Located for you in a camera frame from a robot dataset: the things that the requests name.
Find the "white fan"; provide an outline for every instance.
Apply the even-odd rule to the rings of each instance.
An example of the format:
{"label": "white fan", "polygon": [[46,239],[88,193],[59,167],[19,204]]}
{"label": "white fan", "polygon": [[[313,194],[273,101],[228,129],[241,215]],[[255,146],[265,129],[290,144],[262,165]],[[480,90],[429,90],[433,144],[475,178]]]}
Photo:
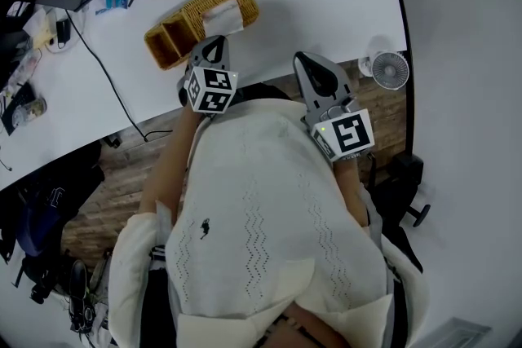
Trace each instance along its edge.
{"label": "white fan", "polygon": [[359,69],[367,77],[373,77],[381,87],[398,90],[409,78],[409,66],[399,52],[380,51],[372,57],[359,58]]}

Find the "black strap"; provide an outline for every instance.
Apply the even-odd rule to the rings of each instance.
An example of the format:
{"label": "black strap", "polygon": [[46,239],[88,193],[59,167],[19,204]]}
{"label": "black strap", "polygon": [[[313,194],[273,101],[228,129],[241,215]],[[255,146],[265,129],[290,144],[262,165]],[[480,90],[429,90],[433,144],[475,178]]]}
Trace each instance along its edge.
{"label": "black strap", "polygon": [[400,251],[408,257],[414,266],[422,273],[423,268],[421,262],[415,256],[413,249],[408,241],[408,236],[405,230],[392,222],[383,223],[383,235],[386,236],[392,244],[394,244]]}
{"label": "black strap", "polygon": [[375,180],[377,178],[377,159],[375,158],[375,155],[371,152],[366,157],[372,161],[371,168],[369,169],[367,190],[370,195],[373,195],[375,189]]}
{"label": "black strap", "polygon": [[390,348],[405,348],[408,339],[408,311],[406,309],[405,288],[400,281],[395,281],[394,284],[393,301],[395,316]]}
{"label": "black strap", "polygon": [[169,302],[169,276],[165,269],[148,272],[144,306],[141,311],[140,348],[176,347],[176,328]]}

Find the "black office chair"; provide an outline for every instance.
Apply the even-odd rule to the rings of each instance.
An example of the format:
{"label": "black office chair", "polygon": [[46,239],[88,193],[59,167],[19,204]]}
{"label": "black office chair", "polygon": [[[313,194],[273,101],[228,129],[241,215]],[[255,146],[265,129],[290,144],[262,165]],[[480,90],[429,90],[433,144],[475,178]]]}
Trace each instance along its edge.
{"label": "black office chair", "polygon": [[418,227],[430,211],[430,205],[425,205],[421,212],[411,207],[418,185],[422,180],[424,163],[415,155],[409,155],[406,152],[397,154],[387,166],[390,177],[376,186],[377,161],[373,154],[369,154],[368,158],[372,161],[368,191],[372,196],[375,208],[383,218],[383,235],[422,272],[422,264],[409,245],[408,237],[400,226],[400,221],[408,213],[415,217],[414,227]]}
{"label": "black office chair", "polygon": [[60,255],[62,231],[104,181],[100,153],[101,144],[96,141],[17,182],[26,202],[14,233],[25,258],[14,285],[18,287],[25,273],[35,283],[30,297],[38,304],[44,303],[62,271],[71,271]]}

